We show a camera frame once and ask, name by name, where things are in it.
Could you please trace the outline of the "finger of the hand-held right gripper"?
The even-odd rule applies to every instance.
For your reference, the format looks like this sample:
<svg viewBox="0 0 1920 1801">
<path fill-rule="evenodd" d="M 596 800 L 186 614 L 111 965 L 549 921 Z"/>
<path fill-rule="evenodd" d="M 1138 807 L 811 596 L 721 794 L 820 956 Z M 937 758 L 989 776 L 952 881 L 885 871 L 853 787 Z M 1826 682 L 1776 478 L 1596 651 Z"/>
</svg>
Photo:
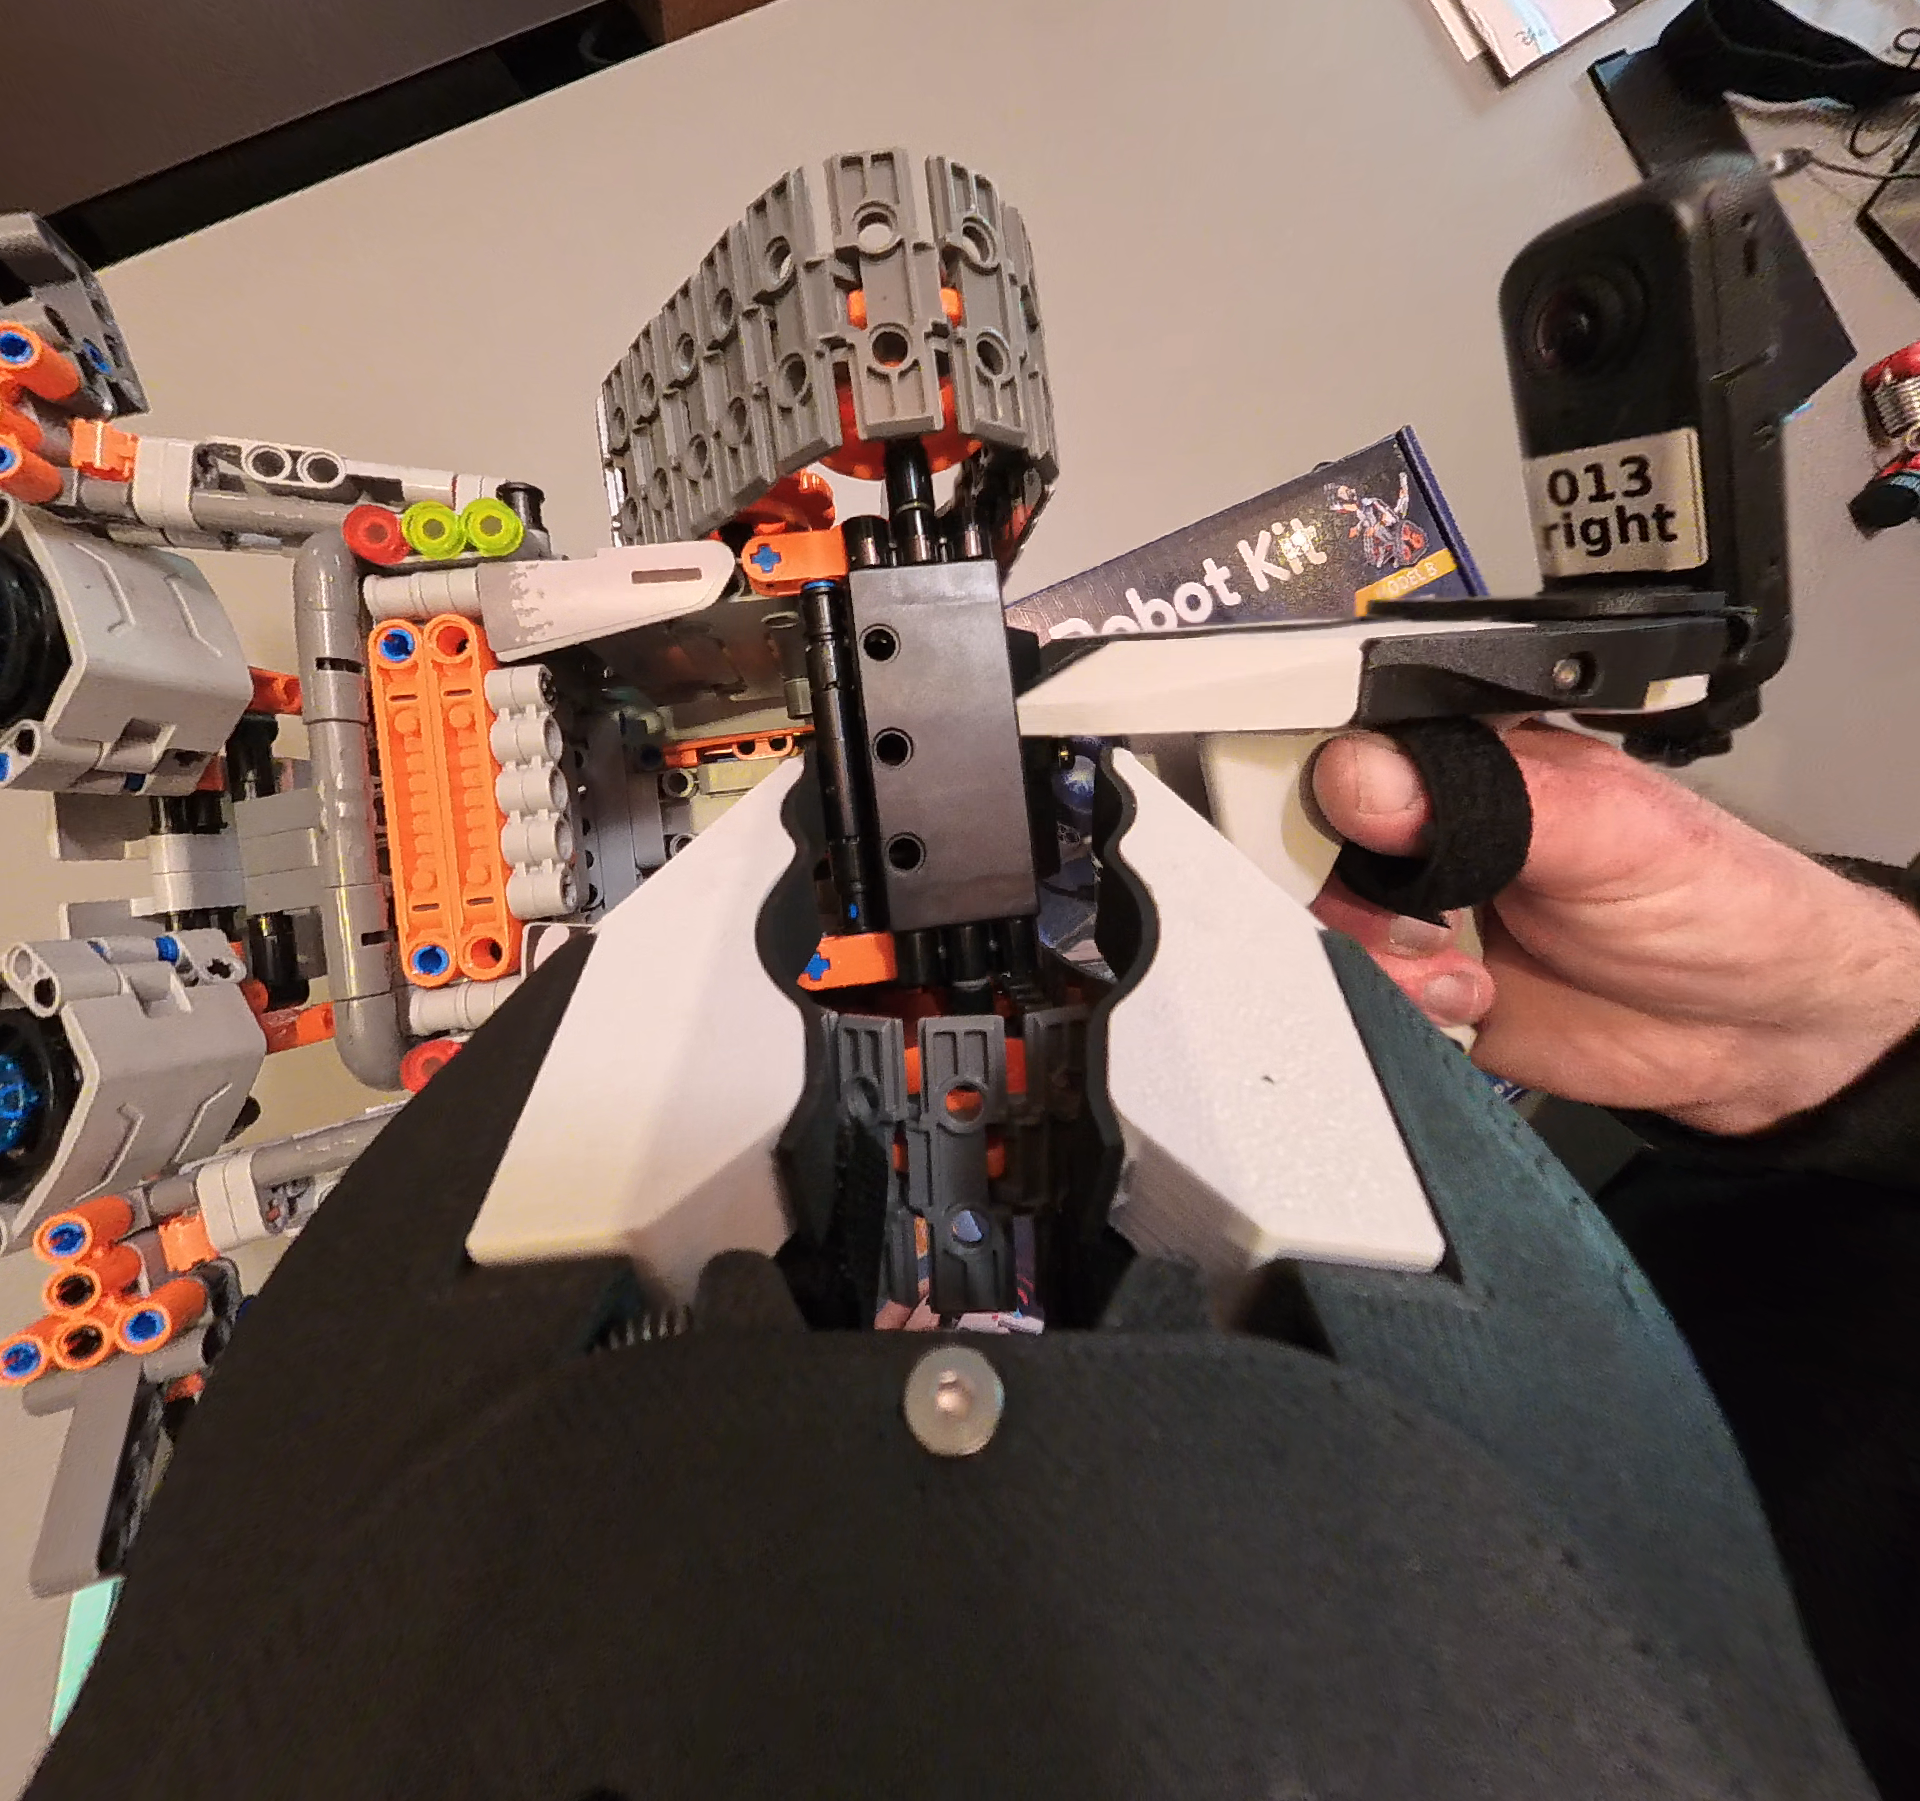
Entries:
<svg viewBox="0 0 1920 1801">
<path fill-rule="evenodd" d="M 1025 737 L 1333 733 L 1357 716 L 1368 631 L 1075 636 L 1019 695 Z"/>
</svg>

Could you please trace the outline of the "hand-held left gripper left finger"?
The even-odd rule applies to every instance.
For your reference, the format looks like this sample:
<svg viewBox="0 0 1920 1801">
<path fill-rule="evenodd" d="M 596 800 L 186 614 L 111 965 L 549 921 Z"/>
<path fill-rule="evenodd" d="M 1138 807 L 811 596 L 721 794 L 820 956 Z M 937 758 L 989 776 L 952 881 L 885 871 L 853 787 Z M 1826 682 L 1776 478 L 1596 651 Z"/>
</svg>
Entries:
<svg viewBox="0 0 1920 1801">
<path fill-rule="evenodd" d="M 805 1100 L 820 944 L 813 765 L 782 760 L 591 930 L 469 1230 L 481 1266 L 626 1255 L 703 1272 L 794 1235 L 778 1138 Z"/>
</svg>

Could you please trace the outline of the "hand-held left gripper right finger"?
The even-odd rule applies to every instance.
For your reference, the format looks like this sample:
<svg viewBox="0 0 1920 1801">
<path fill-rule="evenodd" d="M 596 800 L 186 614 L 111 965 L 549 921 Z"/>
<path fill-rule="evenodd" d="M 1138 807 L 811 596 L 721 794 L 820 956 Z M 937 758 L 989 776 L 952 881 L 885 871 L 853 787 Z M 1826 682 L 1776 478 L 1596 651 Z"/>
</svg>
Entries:
<svg viewBox="0 0 1920 1801">
<path fill-rule="evenodd" d="M 1309 910 L 1127 750 L 1115 862 L 1157 921 L 1114 1009 L 1114 1226 L 1211 1282 L 1269 1258 L 1436 1271 L 1445 1235 Z"/>
</svg>

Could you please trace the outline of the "blue robot kit box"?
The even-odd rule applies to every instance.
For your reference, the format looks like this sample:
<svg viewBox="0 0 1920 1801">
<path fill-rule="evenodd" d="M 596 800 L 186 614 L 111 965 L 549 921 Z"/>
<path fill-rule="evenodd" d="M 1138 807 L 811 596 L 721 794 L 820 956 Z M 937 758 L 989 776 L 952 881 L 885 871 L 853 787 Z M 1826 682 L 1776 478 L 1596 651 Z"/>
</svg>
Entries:
<svg viewBox="0 0 1920 1801">
<path fill-rule="evenodd" d="M 1480 593 L 1475 560 L 1402 425 L 1008 603 L 1008 625 L 1041 640 L 1229 631 Z"/>
</svg>

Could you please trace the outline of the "tracked building-block toy robot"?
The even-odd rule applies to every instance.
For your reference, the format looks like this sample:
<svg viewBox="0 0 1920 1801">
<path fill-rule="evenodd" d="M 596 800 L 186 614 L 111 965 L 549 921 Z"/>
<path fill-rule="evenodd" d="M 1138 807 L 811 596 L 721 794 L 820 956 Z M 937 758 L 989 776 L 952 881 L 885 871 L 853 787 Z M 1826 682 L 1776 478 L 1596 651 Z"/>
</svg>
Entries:
<svg viewBox="0 0 1920 1801">
<path fill-rule="evenodd" d="M 2 944 L 2 1389 L 66 1417 L 35 1598 L 123 1572 L 237 1322 L 380 1111 L 247 1138 L 268 1054 L 423 1090 L 567 940 L 807 758 L 797 974 L 840 1129 L 805 1215 L 875 1324 L 1035 1327 L 1082 1107 L 1000 577 L 1057 478 L 1020 212 L 899 148 L 794 167 L 608 374 L 612 551 L 540 492 L 150 409 L 82 258 L 2 216 L 2 794 L 129 902 Z"/>
</svg>

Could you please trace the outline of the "person's right forearm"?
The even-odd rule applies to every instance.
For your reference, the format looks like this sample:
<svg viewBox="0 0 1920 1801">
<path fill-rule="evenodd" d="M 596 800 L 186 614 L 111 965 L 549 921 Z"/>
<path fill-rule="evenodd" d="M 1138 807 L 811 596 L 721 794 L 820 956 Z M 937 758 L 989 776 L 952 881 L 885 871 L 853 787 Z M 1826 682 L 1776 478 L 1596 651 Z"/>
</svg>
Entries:
<svg viewBox="0 0 1920 1801">
<path fill-rule="evenodd" d="M 1875 862 L 1822 862 L 1898 895 Z M 1836 1708 L 1915 1796 L 1915 1030 L 1813 1111 L 1719 1138 L 1609 1111 L 1603 1189 L 1743 1443 Z"/>
</svg>

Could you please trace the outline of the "dark brown desk pad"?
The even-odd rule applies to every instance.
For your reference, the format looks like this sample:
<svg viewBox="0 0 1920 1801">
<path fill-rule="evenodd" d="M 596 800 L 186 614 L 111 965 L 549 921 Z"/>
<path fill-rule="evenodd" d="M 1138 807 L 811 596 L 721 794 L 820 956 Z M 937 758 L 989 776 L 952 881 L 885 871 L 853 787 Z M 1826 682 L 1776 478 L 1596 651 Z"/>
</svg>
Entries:
<svg viewBox="0 0 1920 1801">
<path fill-rule="evenodd" d="M 2 0 L 2 212 L 89 264 L 773 0 Z"/>
</svg>

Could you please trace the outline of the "person's right hand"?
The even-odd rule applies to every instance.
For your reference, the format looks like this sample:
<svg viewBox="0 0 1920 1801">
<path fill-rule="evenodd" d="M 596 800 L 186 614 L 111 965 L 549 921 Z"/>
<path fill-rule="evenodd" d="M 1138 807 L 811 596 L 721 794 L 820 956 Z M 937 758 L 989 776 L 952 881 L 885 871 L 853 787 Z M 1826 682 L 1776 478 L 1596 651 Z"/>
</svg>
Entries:
<svg viewBox="0 0 1920 1801">
<path fill-rule="evenodd" d="M 1480 917 L 1426 924 L 1326 881 L 1311 912 L 1520 1088 L 1743 1138 L 1813 1111 L 1915 1026 L 1915 912 L 1616 746 L 1503 733 L 1529 851 Z"/>
</svg>

